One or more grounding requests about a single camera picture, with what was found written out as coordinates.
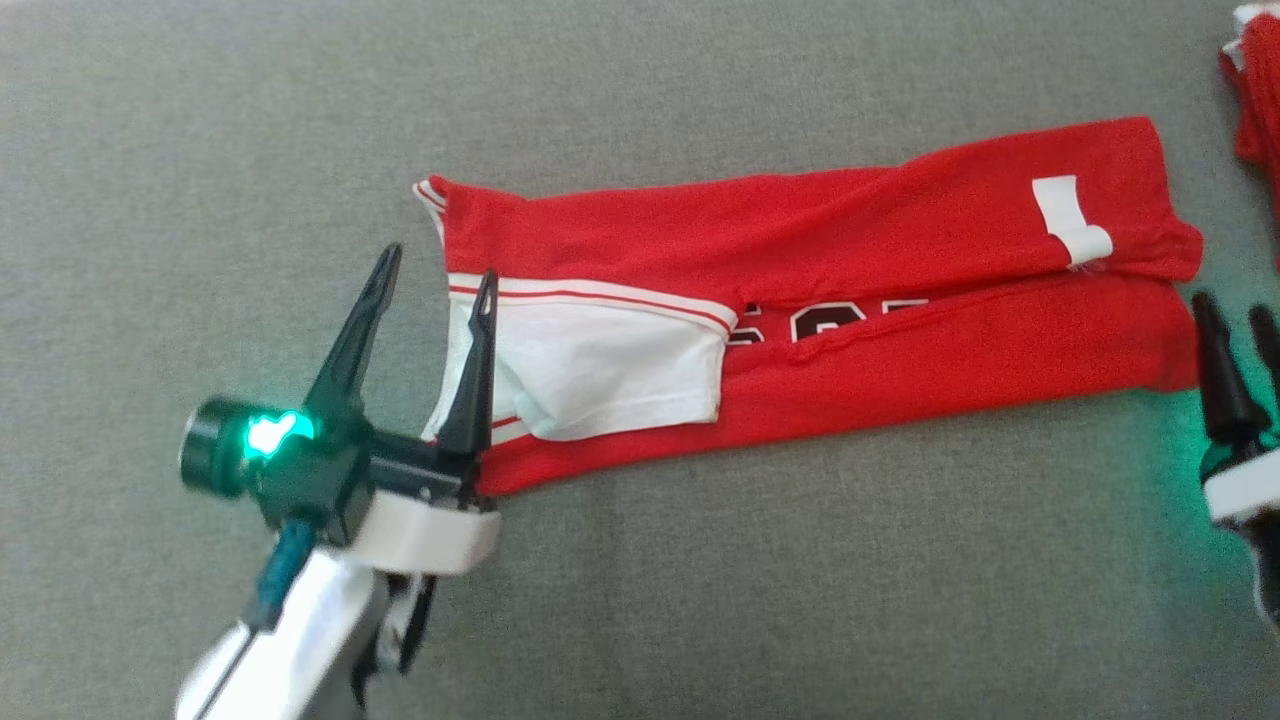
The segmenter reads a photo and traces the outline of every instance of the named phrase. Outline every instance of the robotic arm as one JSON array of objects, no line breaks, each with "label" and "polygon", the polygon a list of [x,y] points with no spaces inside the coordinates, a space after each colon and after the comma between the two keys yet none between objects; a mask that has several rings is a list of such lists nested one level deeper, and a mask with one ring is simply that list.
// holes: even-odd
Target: robotic arm
[{"label": "robotic arm", "polygon": [[275,550],[236,626],[178,694],[178,720],[364,720],[367,679],[407,673],[435,580],[479,565],[500,516],[475,495],[489,447],[498,283],[436,442],[374,428],[360,388],[402,250],[383,251],[300,409],[214,397],[187,424],[183,483],[248,495]]},{"label": "robotic arm", "polygon": [[[1253,552],[1258,612],[1280,626],[1280,452],[1271,418],[1249,395],[1231,355],[1230,332],[1213,299],[1192,299],[1199,331],[1201,402],[1212,445],[1201,483],[1212,523],[1243,538]],[[1249,311],[1254,346],[1280,393],[1280,329],[1271,310]]]}]

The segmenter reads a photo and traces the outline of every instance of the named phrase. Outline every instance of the green led light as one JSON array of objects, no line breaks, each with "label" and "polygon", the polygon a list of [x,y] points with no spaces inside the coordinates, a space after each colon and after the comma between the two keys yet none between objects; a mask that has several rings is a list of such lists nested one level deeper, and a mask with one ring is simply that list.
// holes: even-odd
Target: green led light
[{"label": "green led light", "polygon": [[253,418],[248,424],[248,432],[244,433],[244,456],[270,457],[280,448],[280,443],[288,436],[315,438],[315,424],[306,415],[300,415],[293,410],[280,415],[278,420],[273,420],[268,415]]}]

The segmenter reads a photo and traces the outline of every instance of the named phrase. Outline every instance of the gray fabric surface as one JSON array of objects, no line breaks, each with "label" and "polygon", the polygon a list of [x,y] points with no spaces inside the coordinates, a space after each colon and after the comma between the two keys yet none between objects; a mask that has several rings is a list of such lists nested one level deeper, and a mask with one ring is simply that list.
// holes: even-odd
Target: gray fabric surface
[{"label": "gray fabric surface", "polygon": [[[388,241],[366,397],[422,425],[445,318],[426,172],[545,195],[1149,114],[1201,284],[1236,319],[1280,300],[1265,183],[1230,154],[1229,10],[0,3],[0,715],[169,716],[269,546],[248,505],[179,487],[183,421],[212,392],[301,397]],[[1275,716],[1197,407],[1082,398],[515,497],[372,716]]]}]

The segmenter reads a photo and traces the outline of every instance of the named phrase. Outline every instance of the white sleeve trim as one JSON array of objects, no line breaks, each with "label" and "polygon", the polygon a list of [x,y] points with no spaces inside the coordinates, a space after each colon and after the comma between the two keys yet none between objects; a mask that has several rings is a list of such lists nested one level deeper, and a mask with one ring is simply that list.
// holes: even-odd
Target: white sleeve trim
[{"label": "white sleeve trim", "polygon": [[[480,275],[449,273],[451,296],[474,297],[477,287]],[[558,302],[645,310],[691,320],[716,331],[726,340],[737,325],[737,313],[719,302],[599,281],[500,278],[498,299],[500,305]]]},{"label": "white sleeve trim", "polygon": [[490,442],[493,445],[502,445],[530,434],[529,425],[522,423],[518,418],[512,418],[507,421],[494,421],[493,429],[489,432],[492,436]]},{"label": "white sleeve trim", "polygon": [[440,238],[440,247],[444,247],[444,199],[439,196],[426,181],[413,186],[413,195],[422,201],[431,222],[435,223],[435,234]]}]

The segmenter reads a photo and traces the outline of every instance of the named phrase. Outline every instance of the printed number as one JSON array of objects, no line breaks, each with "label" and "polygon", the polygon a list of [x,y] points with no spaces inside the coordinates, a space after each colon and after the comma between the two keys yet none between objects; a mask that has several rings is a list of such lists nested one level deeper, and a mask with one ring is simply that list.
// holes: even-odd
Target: printed number
[{"label": "printed number", "polygon": [[791,315],[791,342],[865,319],[867,315],[854,302],[810,305]]},{"label": "printed number", "polygon": [[764,333],[755,328],[739,328],[728,336],[728,345],[751,345],[753,342],[764,342]]}]

